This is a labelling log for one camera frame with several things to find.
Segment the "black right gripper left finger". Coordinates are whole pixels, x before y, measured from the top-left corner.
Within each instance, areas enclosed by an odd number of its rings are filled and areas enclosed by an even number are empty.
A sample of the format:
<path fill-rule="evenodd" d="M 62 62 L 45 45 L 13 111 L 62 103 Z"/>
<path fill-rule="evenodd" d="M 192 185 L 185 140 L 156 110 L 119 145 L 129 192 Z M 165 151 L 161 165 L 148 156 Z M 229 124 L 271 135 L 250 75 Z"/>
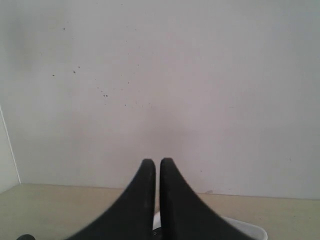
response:
<path fill-rule="evenodd" d="M 155 214 L 156 167 L 144 159 L 120 197 L 69 240 L 151 240 Z"/>

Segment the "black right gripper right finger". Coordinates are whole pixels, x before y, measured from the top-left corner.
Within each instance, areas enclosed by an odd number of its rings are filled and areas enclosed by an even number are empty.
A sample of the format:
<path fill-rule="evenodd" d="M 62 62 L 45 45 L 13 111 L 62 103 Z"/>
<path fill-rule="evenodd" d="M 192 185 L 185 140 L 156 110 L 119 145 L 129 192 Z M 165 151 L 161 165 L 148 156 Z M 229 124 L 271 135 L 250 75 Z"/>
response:
<path fill-rule="evenodd" d="M 160 162 L 159 205 L 164 240 L 251 240 L 208 207 L 188 185 L 175 162 Z"/>

